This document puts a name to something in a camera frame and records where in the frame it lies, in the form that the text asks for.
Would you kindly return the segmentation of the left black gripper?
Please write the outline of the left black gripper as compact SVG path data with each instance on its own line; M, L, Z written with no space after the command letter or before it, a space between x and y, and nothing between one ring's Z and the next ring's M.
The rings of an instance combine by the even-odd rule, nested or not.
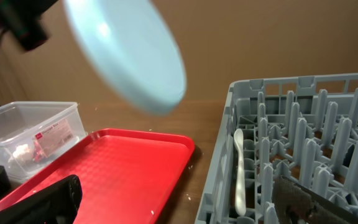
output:
M7 29L25 51L48 41L41 15L57 0L0 0L0 29Z

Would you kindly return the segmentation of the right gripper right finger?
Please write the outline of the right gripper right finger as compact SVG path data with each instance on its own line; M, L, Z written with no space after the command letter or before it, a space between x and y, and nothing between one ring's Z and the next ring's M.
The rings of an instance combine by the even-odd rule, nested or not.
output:
M272 202L280 224L358 224L358 216L284 176L274 182Z

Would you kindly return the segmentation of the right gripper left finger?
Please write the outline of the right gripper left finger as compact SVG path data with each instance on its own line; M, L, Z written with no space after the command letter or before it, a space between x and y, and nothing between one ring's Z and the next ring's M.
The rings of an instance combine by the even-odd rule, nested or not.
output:
M77 175L69 175L0 211L0 224L73 223L83 192Z

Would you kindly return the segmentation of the red snack wrapper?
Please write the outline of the red snack wrapper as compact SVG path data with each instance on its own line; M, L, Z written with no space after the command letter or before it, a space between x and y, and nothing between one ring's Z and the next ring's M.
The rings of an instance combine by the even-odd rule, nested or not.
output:
M44 152L44 149L40 145L38 140L34 139L33 143L34 143L34 162L39 163L41 161L46 160L47 158L46 153Z

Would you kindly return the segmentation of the white plastic spoon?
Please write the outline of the white plastic spoon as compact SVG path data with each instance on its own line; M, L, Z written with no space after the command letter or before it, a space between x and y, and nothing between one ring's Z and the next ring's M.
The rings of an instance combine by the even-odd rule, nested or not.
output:
M245 185L245 170L244 170L244 135L241 129L236 129L233 135L234 146L237 149L237 176L236 176L236 190L235 190L235 209L239 216L246 214L246 185Z

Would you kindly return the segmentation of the white tissue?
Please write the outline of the white tissue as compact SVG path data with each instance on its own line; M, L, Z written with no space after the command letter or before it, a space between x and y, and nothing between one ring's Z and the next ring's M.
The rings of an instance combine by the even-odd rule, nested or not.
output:
M29 162L34 158L34 148L28 144L19 145L12 153L12 158L20 163Z

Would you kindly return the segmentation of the light blue plate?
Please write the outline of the light blue plate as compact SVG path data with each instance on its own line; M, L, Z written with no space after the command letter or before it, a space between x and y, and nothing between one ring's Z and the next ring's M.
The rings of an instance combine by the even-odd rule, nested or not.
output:
M186 70L168 25L149 0L68 0L73 36L103 82L135 107L169 114L186 93Z

